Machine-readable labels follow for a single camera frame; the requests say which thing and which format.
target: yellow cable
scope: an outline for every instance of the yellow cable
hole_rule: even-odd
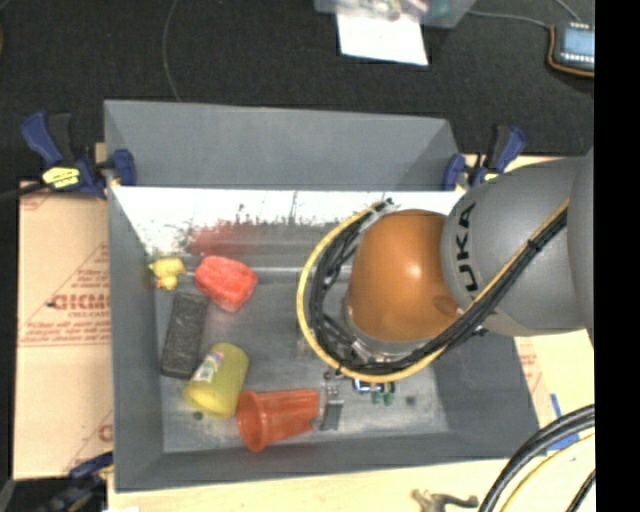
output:
[[[340,363],[338,363],[338,361],[333,359],[329,354],[327,354],[324,351],[324,349],[318,343],[318,340],[316,340],[316,337],[311,331],[309,324],[307,323],[307,318],[304,312],[305,290],[307,286],[307,281],[309,280],[309,275],[311,274],[311,269],[313,268],[313,265],[316,263],[316,260],[318,259],[320,254],[322,254],[325,248],[342,231],[344,231],[344,229],[347,226],[350,226],[354,222],[357,222],[358,220],[362,219],[370,211],[371,209],[367,208],[365,210],[362,210],[361,212],[355,213],[345,221],[338,224],[338,226],[333,228],[331,231],[329,231],[329,233],[325,235],[325,237],[320,241],[320,243],[316,245],[313,251],[311,251],[311,254],[307,258],[307,261],[304,267],[302,268],[302,273],[300,274],[300,279],[298,281],[298,291],[296,294],[296,314],[298,316],[298,323],[300,324],[300,329],[302,330],[302,334],[304,335],[305,339],[307,340],[307,343],[309,343],[313,351],[318,355],[318,357],[322,361],[324,361],[326,364],[328,364],[330,367],[336,370],[340,368]],[[444,350],[444,348],[445,347],[437,350],[432,354],[429,354],[428,356],[424,357],[423,359],[418,361],[413,366],[410,366],[409,368],[405,368],[404,370],[400,370],[398,372],[394,372],[389,375],[369,375],[367,373],[359,373],[354,370],[350,370],[349,368],[340,368],[340,372],[351,379],[359,379],[364,382],[371,382],[374,384],[384,384],[387,382],[395,382],[397,380],[404,379],[405,377],[409,377],[410,375],[413,375],[414,373],[418,372],[419,370],[427,366],[431,361],[433,361],[436,357],[440,355],[440,353]]]
[[[509,512],[510,510],[512,510],[512,507],[522,497],[522,494],[527,489],[527,487],[531,485],[531,482],[535,480],[536,477],[540,476],[545,468],[558,464],[558,462],[563,460],[564,458],[576,456],[578,453],[591,446],[591,444],[595,442],[595,439],[595,434],[589,434],[588,436],[570,444],[566,448],[557,451],[553,455],[543,460],[534,470],[532,470],[526,477],[524,477],[520,481],[518,486],[514,489],[505,504],[500,509],[500,512]]]
[[[563,201],[562,204],[553,212],[553,214],[551,214],[548,217],[546,222],[542,226],[540,226],[533,233],[533,235],[530,238],[531,239],[535,238],[543,229],[545,229],[567,207],[568,204],[569,204],[569,200],[568,199]],[[332,368],[334,368],[336,370],[338,368],[340,368],[340,363],[338,363],[338,361],[333,359],[329,354],[327,354],[324,351],[324,349],[318,343],[318,340],[316,340],[316,337],[313,334],[313,332],[311,331],[311,328],[309,327],[309,324],[307,323],[307,318],[306,318],[305,311],[304,311],[305,290],[306,290],[306,286],[307,286],[307,281],[309,279],[309,275],[311,274],[311,269],[313,268],[313,265],[316,263],[316,260],[318,259],[320,254],[322,254],[322,252],[325,250],[325,248],[342,231],[344,231],[344,229],[347,226],[350,226],[354,222],[357,222],[358,220],[362,219],[368,212],[371,211],[371,208],[366,208],[366,209],[364,209],[364,210],[362,210],[362,211],[360,211],[358,213],[355,213],[354,215],[352,215],[348,219],[346,219],[343,222],[341,222],[340,224],[338,224],[331,231],[329,231],[329,233],[327,233],[324,236],[324,238],[320,241],[320,243],[318,243],[318,245],[316,245],[316,247],[313,249],[313,251],[311,251],[311,254],[307,258],[307,261],[306,261],[304,267],[302,268],[302,273],[300,274],[300,279],[298,281],[298,291],[297,291],[297,294],[296,294],[296,314],[298,316],[298,323],[300,324],[300,329],[302,330],[302,334],[304,335],[305,339],[307,340],[307,343],[309,343],[309,345],[311,346],[313,351],[318,355],[318,357],[322,361],[324,361],[326,364],[328,364],[330,367],[332,367]],[[476,298],[467,306],[467,308],[465,309],[464,313],[469,311],[469,309],[471,309],[471,307],[473,305],[475,305],[476,302],[478,302],[484,295],[486,295],[489,292],[489,290],[491,290],[493,288],[493,286],[496,283],[496,281],[498,279],[500,279],[500,277],[509,269],[509,267],[511,266],[512,262],[515,261],[515,259],[518,258],[518,256],[520,256],[520,254],[522,254],[527,249],[527,247],[528,247],[528,243],[525,242],[516,251],[516,253],[509,259],[509,261],[505,265],[503,265],[503,267],[500,270],[500,272],[498,272],[493,277],[493,279],[491,279],[491,281],[483,288],[483,290],[476,296]],[[435,360],[447,348],[447,346],[448,346],[448,343],[446,345],[444,345],[443,347],[441,347],[440,349],[435,350],[434,352],[426,355],[425,357],[423,357],[422,359],[417,361],[412,366],[409,366],[408,368],[404,368],[402,370],[399,370],[397,372],[393,372],[393,373],[387,374],[387,375],[370,375],[370,374],[367,374],[367,373],[359,373],[359,372],[356,372],[354,370],[350,370],[349,368],[340,368],[340,372],[343,373],[344,375],[346,375],[347,377],[352,378],[352,379],[359,379],[359,380],[362,380],[364,382],[371,382],[371,383],[374,383],[374,384],[385,384],[385,383],[388,383],[388,382],[395,382],[395,381],[398,381],[400,379],[404,379],[406,377],[409,377],[409,376],[413,375],[414,373],[417,373],[418,371],[422,370],[429,363],[431,363],[433,360]]]

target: electronic device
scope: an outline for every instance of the electronic device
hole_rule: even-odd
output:
[[[593,77],[596,70],[595,25],[570,21],[550,31],[549,65],[565,73]]]

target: cardboard sheet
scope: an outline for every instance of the cardboard sheet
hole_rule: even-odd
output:
[[[113,442],[107,207],[20,202],[15,479],[65,475]]]

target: metal bracket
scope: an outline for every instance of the metal bracket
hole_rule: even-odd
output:
[[[327,385],[325,388],[326,402],[322,422],[318,427],[320,430],[338,430],[340,416],[344,407],[344,400],[340,398],[340,393],[336,386]]]

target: blue clamp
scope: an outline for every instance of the blue clamp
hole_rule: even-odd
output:
[[[121,185],[136,184],[133,156],[126,149],[113,153],[107,162],[92,165],[88,155],[74,156],[68,138],[68,114],[47,117],[44,110],[29,116],[20,126],[29,148],[38,153],[45,164],[43,181],[56,192],[78,192],[106,198],[106,181],[102,169],[114,168]]]
[[[456,153],[451,157],[444,171],[444,178],[442,179],[443,191],[453,191],[456,189],[456,185],[464,184],[464,170],[466,165],[464,155]]]
[[[104,493],[104,480],[99,471],[113,464],[113,452],[98,455],[73,468],[68,475],[71,484],[51,497],[34,512],[77,512]]]
[[[524,133],[517,127],[496,126],[487,157],[480,156],[474,167],[466,165],[462,154],[454,154],[445,168],[442,190],[455,190],[456,185],[473,188],[484,183],[488,173],[503,174],[525,147]]]

